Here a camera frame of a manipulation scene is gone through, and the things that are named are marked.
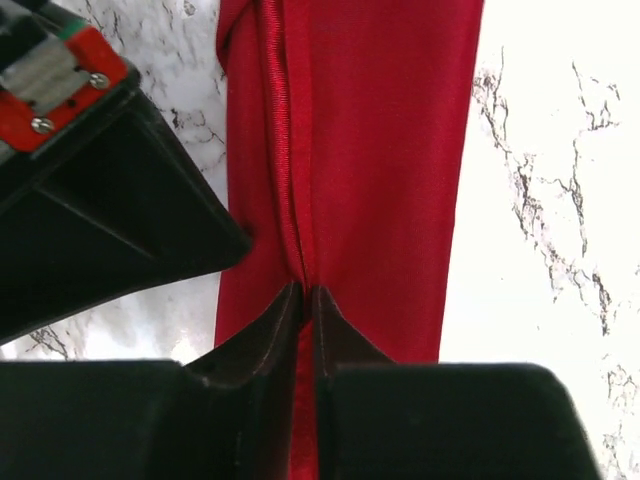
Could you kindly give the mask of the red cloth napkin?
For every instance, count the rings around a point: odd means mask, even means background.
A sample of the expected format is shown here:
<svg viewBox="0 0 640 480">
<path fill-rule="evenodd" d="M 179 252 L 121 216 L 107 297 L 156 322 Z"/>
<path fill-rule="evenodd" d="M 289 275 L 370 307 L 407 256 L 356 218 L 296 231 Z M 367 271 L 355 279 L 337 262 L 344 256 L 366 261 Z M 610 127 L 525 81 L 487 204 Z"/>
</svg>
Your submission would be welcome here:
<svg viewBox="0 0 640 480">
<path fill-rule="evenodd" d="M 479 1 L 224 1 L 229 208 L 253 240 L 216 340 L 325 287 L 391 359 L 440 350 Z"/>
</svg>

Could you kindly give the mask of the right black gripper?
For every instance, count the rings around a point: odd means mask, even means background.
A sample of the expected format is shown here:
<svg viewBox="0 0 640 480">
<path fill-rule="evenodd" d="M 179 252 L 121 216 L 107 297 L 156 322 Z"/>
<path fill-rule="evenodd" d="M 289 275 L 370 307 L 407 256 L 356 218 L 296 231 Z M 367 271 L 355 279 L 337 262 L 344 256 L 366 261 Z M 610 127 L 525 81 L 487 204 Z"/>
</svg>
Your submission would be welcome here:
<svg viewBox="0 0 640 480">
<path fill-rule="evenodd" d="M 250 249 L 138 71 L 52 1 L 1 3 L 1 158 L 5 341 Z"/>
</svg>

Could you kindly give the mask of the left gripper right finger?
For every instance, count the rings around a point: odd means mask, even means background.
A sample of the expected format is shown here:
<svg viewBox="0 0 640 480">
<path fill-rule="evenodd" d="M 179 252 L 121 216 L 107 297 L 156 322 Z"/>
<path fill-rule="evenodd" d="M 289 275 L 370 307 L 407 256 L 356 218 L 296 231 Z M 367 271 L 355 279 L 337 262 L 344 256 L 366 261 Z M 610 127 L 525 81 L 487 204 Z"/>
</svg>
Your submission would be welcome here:
<svg viewBox="0 0 640 480">
<path fill-rule="evenodd" d="M 313 317 L 321 478 L 598 477 L 570 396 L 548 369 L 395 363 L 324 287 Z"/>
</svg>

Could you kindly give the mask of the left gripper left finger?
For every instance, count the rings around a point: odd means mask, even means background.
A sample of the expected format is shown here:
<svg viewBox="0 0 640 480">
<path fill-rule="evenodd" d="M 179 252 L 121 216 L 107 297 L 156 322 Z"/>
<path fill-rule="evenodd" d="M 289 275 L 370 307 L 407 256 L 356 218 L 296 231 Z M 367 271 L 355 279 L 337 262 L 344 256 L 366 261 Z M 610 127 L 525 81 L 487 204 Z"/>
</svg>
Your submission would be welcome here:
<svg viewBox="0 0 640 480">
<path fill-rule="evenodd" d="M 203 357 L 1 365 L 5 479 L 284 479 L 301 288 Z"/>
</svg>

